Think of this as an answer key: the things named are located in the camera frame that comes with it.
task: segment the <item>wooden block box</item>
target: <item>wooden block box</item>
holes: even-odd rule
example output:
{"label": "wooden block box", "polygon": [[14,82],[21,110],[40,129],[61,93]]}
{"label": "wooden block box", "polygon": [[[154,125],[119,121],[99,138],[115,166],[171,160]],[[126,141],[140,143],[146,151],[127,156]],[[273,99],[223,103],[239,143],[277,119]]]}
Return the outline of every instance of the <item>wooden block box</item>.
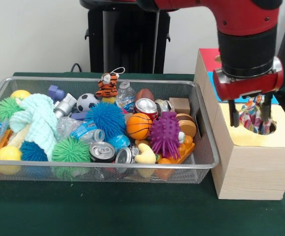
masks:
{"label": "wooden block box", "polygon": [[208,72],[219,66],[218,51],[199,50],[195,82],[199,84],[220,154],[220,164],[212,169],[219,199],[281,200],[285,192],[285,112],[272,106],[277,129],[258,135],[229,124],[227,103],[219,103]]}

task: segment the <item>metal basket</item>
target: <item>metal basket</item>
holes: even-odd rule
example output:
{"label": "metal basket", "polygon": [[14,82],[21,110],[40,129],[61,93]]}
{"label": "metal basket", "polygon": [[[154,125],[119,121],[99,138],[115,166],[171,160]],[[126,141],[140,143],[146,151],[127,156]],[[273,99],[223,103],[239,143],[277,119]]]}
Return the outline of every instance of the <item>metal basket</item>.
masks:
{"label": "metal basket", "polygon": [[[183,164],[0,161],[0,165],[4,165],[6,169],[21,167],[20,171],[14,175],[0,174],[0,180],[200,183],[208,171],[219,162],[219,153],[200,88],[187,81],[126,81],[130,81],[136,91],[143,88],[149,89],[155,98],[166,100],[170,97],[182,97],[190,101],[191,116],[196,121],[198,132],[194,137],[195,150]],[[84,93],[97,91],[97,79],[12,77],[0,83],[0,101],[18,89],[25,89],[30,93],[47,94],[50,85],[57,85],[76,98]],[[119,168],[125,168],[126,171],[119,174]],[[156,175],[143,178],[138,173],[139,170],[168,171],[171,175],[168,180],[163,180]]]}

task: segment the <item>black cable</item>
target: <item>black cable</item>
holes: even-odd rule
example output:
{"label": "black cable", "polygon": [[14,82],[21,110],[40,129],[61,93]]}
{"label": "black cable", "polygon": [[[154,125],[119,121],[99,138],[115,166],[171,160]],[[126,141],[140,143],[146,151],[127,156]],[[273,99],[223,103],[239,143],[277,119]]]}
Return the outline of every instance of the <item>black cable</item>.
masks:
{"label": "black cable", "polygon": [[73,64],[73,66],[72,66],[70,72],[73,72],[73,70],[74,70],[74,68],[75,68],[76,66],[79,68],[79,72],[82,72],[81,66],[80,66],[78,63]]}

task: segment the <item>red soda can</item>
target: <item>red soda can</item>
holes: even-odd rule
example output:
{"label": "red soda can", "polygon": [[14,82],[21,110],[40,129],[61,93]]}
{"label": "red soda can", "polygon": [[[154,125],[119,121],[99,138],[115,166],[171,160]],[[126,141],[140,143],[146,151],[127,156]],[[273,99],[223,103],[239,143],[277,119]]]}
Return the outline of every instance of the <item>red soda can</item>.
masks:
{"label": "red soda can", "polygon": [[154,101],[148,98],[140,98],[137,100],[134,104],[134,110],[137,113],[146,114],[148,117],[150,117],[151,120],[158,118],[157,105]]}

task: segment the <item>tiger plush toy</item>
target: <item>tiger plush toy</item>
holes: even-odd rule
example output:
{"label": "tiger plush toy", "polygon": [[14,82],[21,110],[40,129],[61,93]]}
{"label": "tiger plush toy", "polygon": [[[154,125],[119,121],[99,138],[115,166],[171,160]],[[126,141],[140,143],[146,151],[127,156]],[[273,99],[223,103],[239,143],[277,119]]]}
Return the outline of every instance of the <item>tiger plush toy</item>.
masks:
{"label": "tiger plush toy", "polygon": [[98,81],[99,90],[95,93],[97,97],[115,97],[117,95],[116,84],[119,74],[116,72],[105,73]]}

